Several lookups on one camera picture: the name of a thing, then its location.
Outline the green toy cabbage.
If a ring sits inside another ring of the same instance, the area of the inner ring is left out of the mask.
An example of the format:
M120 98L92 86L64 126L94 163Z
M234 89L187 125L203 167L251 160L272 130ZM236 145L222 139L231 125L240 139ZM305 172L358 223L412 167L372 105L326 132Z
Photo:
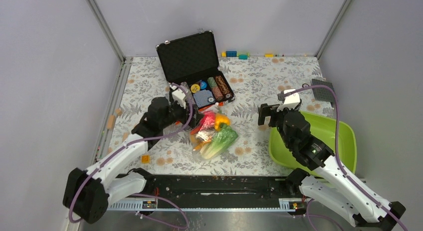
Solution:
M226 151L238 138L238 133L229 125L223 124L217 133L215 133L210 142L206 143L200 149L200 155L203 159L211 159Z

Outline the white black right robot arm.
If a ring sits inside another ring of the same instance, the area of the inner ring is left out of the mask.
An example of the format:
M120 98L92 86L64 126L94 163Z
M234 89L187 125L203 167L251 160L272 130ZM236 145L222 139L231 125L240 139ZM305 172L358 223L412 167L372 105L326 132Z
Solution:
M258 124L269 117L269 126L277 129L285 147L299 164L332 185L320 184L307 171L296 168L288 176L289 195L301 194L325 205L350 223L357 231L391 231L399 224L406 208L400 202L389 202L358 179L335 152L311 134L311 125L297 108L261 104Z

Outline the clear zip top bag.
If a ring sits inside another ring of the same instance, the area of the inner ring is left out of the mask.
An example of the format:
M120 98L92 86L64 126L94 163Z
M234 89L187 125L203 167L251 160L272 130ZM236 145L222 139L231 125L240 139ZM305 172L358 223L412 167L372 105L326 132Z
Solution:
M190 141L193 152L201 159L209 160L226 152L238 139L238 133L218 105L210 106L202 114L203 118L190 132Z

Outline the red toy apple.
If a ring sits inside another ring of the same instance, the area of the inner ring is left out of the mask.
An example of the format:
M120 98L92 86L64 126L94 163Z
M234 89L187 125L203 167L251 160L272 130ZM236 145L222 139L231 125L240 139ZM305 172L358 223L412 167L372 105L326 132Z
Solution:
M199 130L200 131L209 131L215 130L215 121L216 121L216 113L213 111L207 111L204 113L204 117L199 123Z

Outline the grey toy fish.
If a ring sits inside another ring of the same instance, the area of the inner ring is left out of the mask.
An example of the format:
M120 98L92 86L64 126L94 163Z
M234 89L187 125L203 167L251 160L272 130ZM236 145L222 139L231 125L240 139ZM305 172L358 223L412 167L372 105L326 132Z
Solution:
M215 129L200 130L195 134L195 138L200 142L209 142L215 135Z

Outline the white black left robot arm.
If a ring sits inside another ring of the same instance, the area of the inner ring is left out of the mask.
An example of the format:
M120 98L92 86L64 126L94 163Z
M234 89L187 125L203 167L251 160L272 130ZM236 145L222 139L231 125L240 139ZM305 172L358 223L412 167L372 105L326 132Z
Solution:
M159 140L195 128L203 114L189 102L169 101L156 97L147 112L120 147L100 161L85 168L73 169L67 178L63 205L68 208L71 223L97 222L109 205L130 196L150 196L155 189L152 180L135 172L119 178L121 171L135 158L146 154Z

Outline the yellow toy bell pepper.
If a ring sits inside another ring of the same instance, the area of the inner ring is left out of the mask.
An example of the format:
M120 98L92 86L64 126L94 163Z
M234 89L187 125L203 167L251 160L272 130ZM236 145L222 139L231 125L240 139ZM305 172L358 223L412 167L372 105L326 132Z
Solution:
M219 131L224 125L229 126L230 119L223 114L216 113L214 120L214 128Z

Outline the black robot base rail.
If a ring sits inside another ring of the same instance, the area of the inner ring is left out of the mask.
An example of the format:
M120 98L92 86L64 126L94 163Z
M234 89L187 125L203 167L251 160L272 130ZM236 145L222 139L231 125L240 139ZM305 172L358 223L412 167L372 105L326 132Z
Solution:
M140 192L160 209L297 210L309 200L285 177L151 175Z

